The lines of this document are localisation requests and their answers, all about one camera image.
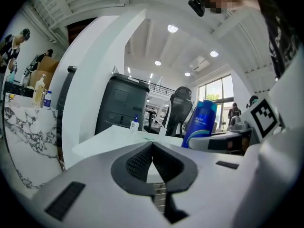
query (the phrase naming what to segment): large glass window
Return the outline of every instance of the large glass window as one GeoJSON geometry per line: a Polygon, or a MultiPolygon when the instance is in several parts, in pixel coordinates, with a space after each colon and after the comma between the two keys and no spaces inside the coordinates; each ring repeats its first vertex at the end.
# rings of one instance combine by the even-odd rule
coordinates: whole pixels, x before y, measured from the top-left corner
{"type": "Polygon", "coordinates": [[[223,98],[222,80],[207,84],[206,100],[215,101],[223,98]]]}
{"type": "Polygon", "coordinates": [[[214,101],[217,107],[215,122],[217,130],[226,131],[229,126],[228,113],[233,104],[233,84],[231,75],[199,87],[199,101],[214,101]]]}
{"type": "Polygon", "coordinates": [[[206,86],[199,87],[199,101],[204,101],[206,95],[206,86]]]}
{"type": "Polygon", "coordinates": [[[222,78],[222,80],[223,80],[223,91],[224,91],[223,98],[233,97],[233,84],[232,84],[231,75],[222,78]]]}

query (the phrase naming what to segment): metal railing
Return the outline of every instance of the metal railing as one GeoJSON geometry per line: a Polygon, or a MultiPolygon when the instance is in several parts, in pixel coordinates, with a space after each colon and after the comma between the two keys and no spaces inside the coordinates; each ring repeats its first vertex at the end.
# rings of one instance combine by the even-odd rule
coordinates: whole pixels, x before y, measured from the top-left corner
{"type": "Polygon", "coordinates": [[[171,95],[173,95],[175,93],[175,90],[172,90],[172,89],[160,86],[160,85],[156,85],[156,84],[153,84],[153,83],[149,83],[147,81],[143,81],[143,80],[140,80],[140,79],[137,79],[137,80],[148,84],[150,92],[156,92],[156,93],[159,93],[159,94],[162,94],[162,95],[167,95],[169,97],[171,97],[171,95]]]}

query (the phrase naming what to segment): office chair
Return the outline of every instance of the office chair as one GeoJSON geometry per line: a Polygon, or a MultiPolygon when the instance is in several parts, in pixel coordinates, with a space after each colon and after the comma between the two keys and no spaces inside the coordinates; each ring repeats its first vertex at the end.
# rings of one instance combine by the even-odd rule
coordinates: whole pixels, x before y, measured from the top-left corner
{"type": "MultiPolygon", "coordinates": [[[[188,114],[192,109],[192,102],[191,102],[191,90],[186,87],[179,87],[173,95],[170,97],[172,110],[171,115],[169,117],[168,127],[166,136],[173,136],[175,137],[176,129],[178,124],[184,123],[188,114]]],[[[162,125],[165,125],[168,120],[168,112],[162,122],[162,125]]],[[[159,134],[160,128],[149,128],[149,126],[144,126],[144,130],[149,133],[159,134]]]]}

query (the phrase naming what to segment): floor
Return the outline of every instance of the floor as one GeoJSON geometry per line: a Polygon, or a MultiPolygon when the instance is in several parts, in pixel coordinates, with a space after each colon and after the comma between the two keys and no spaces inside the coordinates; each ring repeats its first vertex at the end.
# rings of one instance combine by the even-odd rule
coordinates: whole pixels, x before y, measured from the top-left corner
{"type": "Polygon", "coordinates": [[[11,160],[10,154],[7,151],[4,138],[0,139],[0,168],[12,189],[22,193],[29,199],[38,191],[38,189],[27,188],[21,181],[13,161],[11,160]]]}

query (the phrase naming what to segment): green tree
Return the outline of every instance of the green tree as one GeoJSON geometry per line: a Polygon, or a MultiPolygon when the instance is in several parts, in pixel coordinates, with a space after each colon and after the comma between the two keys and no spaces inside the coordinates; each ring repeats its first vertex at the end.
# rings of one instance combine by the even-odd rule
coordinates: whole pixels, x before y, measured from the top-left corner
{"type": "Polygon", "coordinates": [[[208,94],[206,97],[206,100],[209,100],[209,101],[215,101],[218,99],[219,99],[219,95],[216,95],[216,94],[208,94]]]}

